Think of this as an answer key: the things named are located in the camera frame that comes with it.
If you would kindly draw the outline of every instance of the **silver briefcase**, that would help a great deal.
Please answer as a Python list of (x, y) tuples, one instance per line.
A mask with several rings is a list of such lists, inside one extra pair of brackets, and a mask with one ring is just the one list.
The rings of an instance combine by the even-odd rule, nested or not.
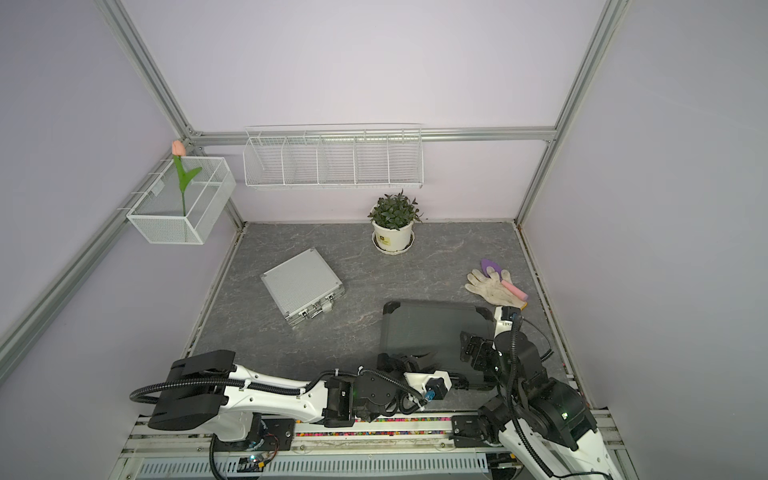
[(261, 280), (289, 325), (321, 312), (344, 294), (344, 285), (314, 248), (261, 274)]

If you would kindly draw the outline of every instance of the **robotic arm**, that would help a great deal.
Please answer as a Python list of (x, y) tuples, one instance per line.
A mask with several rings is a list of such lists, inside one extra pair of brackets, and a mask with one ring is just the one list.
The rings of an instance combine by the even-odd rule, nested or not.
[[(461, 359), (499, 387), (499, 395), (478, 410), (473, 438), (503, 445), (537, 480), (621, 480), (584, 399), (548, 376), (538, 350), (520, 332), (522, 320), (520, 309), (499, 307), (493, 340), (462, 333)], [(462, 387), (456, 382), (460, 378), (452, 382), (448, 372), (428, 365), (430, 356), (390, 359), (382, 354), (378, 369), (326, 370), (309, 382), (254, 372), (235, 365), (234, 356), (217, 350), (178, 360), (166, 382), (135, 390), (131, 400), (155, 405), (150, 428), (201, 427), (214, 433), (214, 440), (252, 445), (269, 435), (261, 414), (331, 429), (349, 427), (357, 418), (372, 422), (398, 412), (409, 415), (430, 400), (445, 398), (452, 386)], [(158, 397), (149, 395), (156, 392)]]
[(621, 480), (584, 399), (547, 375), (538, 350), (520, 332), (520, 309), (499, 307), (495, 319), (493, 340), (462, 332), (462, 360), (505, 389), (478, 410), (478, 439), (501, 443), (537, 480)]
[[(204, 428), (223, 442), (260, 437), (254, 414), (284, 415), (329, 428), (355, 418), (410, 414), (451, 389), (449, 374), (327, 370), (310, 382), (282, 379), (235, 365), (235, 352), (217, 350), (181, 359), (166, 382), (135, 390), (131, 400), (155, 404), (148, 426), (158, 430)], [(148, 394), (160, 392), (159, 397)]]

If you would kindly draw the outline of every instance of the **white cotton glove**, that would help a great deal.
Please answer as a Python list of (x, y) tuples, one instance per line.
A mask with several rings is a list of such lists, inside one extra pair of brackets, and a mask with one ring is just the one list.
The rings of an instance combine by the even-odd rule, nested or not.
[[(512, 292), (502, 285), (498, 272), (493, 270), (492, 266), (488, 267), (488, 275), (490, 275), (491, 278), (483, 275), (480, 270), (474, 269), (472, 273), (467, 275), (469, 283), (466, 283), (464, 288), (483, 297), (485, 301), (491, 305), (515, 306), (520, 310), (523, 310), (525, 306), (528, 305), (528, 302), (524, 302), (512, 295)], [(511, 277), (507, 270), (502, 270), (502, 277), (504, 280), (511, 282)]]

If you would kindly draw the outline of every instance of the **gray marble floor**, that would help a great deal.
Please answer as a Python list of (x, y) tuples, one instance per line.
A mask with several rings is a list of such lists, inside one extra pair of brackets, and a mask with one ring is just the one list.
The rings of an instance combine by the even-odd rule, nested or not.
[[(257, 372), (311, 379), (320, 370), (375, 366), (382, 307), (390, 300), (439, 300), (488, 305), (464, 289), (466, 275), (481, 258), (507, 268), (512, 282), (530, 295), (525, 318), (551, 338), (541, 301), (510, 223), (424, 223), (415, 242), (398, 256), (376, 250), (367, 223), (250, 223), (214, 303), (195, 353), (230, 349), (235, 361)], [(315, 247), (342, 280), (346, 294), (333, 311), (290, 327), (260, 274)], [(546, 340), (530, 326), (523, 332), (541, 352)], [(545, 367), (565, 381), (557, 353)], [(434, 409), (476, 409), (493, 392), (459, 392)]]

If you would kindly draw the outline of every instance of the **wire basket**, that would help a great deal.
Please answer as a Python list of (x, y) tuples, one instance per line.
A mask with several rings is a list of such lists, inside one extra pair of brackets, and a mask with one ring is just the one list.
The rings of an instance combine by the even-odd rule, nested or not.
[(418, 128), (361, 131), (262, 131), (249, 127), (245, 181), (257, 190), (421, 187)]
[(149, 243), (202, 245), (235, 188), (235, 179), (222, 157), (182, 157), (181, 163), (186, 171), (203, 169), (187, 185), (186, 216), (173, 161), (168, 161), (128, 211), (127, 218)]

